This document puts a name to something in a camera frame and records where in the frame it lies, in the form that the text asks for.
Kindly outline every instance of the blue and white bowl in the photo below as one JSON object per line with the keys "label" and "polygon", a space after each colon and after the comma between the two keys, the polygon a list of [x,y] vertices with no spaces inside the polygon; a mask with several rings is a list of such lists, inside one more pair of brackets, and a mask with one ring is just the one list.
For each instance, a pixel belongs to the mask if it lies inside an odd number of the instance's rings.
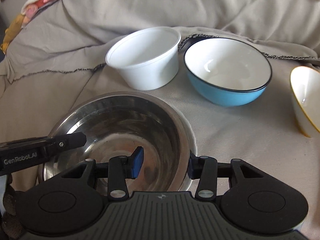
{"label": "blue and white bowl", "polygon": [[198,41],[185,52],[188,77],[195,89],[220,106],[241,106],[259,97],[272,69],[253,46],[229,38]]}

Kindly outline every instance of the metal bowl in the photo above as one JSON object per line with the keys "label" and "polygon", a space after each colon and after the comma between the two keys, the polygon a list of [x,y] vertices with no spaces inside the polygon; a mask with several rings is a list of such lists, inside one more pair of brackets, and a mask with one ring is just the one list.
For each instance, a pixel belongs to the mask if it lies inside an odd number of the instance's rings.
{"label": "metal bowl", "polygon": [[[109,93],[72,109],[49,136],[83,132],[84,147],[69,150],[39,169],[39,181],[87,158],[108,162],[144,148],[137,179],[127,179],[132,191],[178,191],[184,182],[190,155],[188,134],[179,115],[168,104],[138,92]],[[97,191],[107,193],[108,179],[99,179]]]}

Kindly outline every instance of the yellow-rimmed bowl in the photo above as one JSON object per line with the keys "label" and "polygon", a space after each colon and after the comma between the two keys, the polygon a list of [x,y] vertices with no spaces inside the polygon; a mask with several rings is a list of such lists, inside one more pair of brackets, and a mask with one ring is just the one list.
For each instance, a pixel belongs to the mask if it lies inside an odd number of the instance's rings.
{"label": "yellow-rimmed bowl", "polygon": [[320,72],[306,66],[294,68],[290,76],[292,103],[297,125],[306,137],[320,135]]}

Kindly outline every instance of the beige cloth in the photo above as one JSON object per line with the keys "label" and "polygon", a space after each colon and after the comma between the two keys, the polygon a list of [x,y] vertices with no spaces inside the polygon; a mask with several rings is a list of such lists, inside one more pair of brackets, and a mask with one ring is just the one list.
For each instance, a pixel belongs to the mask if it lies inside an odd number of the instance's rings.
{"label": "beige cloth", "polygon": [[[0,142],[45,136],[72,106],[130,90],[116,71],[99,65],[114,38],[152,26],[183,26],[177,27],[183,38],[233,37],[268,55],[301,59],[320,52],[319,20],[319,0],[60,0],[19,33],[0,63]],[[320,141],[298,132],[290,102],[289,75],[299,63],[269,60],[270,85],[245,106],[221,108],[198,95],[182,54],[177,76],[147,93],[183,112],[199,154],[220,162],[243,158],[300,190],[310,206],[302,232],[318,240]],[[36,167],[15,173],[15,188],[33,186],[36,173]],[[219,183],[218,192],[225,189]]]}

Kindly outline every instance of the black rim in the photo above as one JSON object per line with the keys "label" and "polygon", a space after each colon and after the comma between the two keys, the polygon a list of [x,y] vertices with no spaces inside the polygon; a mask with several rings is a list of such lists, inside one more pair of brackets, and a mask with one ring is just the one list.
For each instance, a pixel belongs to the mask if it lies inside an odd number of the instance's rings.
{"label": "black rim", "polygon": [[[209,39],[226,39],[226,40],[239,41],[239,40],[236,40],[236,39],[224,38],[224,37],[207,38],[207,39],[203,39],[203,40],[201,40],[201,41],[209,40]],[[191,45],[189,46],[189,48],[186,49],[186,51],[184,52],[184,55],[183,55],[184,64],[186,65],[187,70],[188,70],[196,79],[198,79],[198,80],[200,80],[200,81],[202,81],[202,82],[204,82],[204,83],[206,83],[206,84],[208,84],[208,85],[210,85],[210,86],[212,86],[212,87],[219,88],[219,89],[226,90],[226,91],[230,91],[230,92],[237,92],[237,93],[256,92],[256,91],[259,91],[259,90],[265,88],[265,87],[270,83],[271,78],[272,78],[272,67],[271,67],[271,64],[270,64],[269,60],[261,53],[260,50],[256,49],[254,46],[252,46],[252,45],[250,45],[250,44],[248,44],[248,43],[245,43],[245,42],[243,42],[243,41],[239,41],[239,42],[242,42],[242,43],[244,43],[244,44],[246,44],[246,45],[254,48],[254,49],[255,49],[256,51],[258,51],[258,52],[266,59],[266,61],[268,62],[268,65],[269,65],[269,67],[270,67],[270,77],[269,77],[268,81],[267,81],[265,84],[263,84],[262,86],[260,86],[260,87],[258,87],[258,88],[247,89],[247,90],[236,90],[236,89],[224,88],[224,87],[220,87],[220,86],[217,86],[217,85],[213,85],[213,84],[211,84],[211,83],[209,83],[209,82],[207,82],[207,81],[205,81],[205,80],[197,77],[195,74],[193,74],[193,72],[188,68],[188,66],[187,66],[187,64],[186,64],[186,53],[187,53],[187,51],[188,51],[193,45],[195,45],[196,43],[201,42],[201,41],[197,41],[197,42],[191,44]]]}

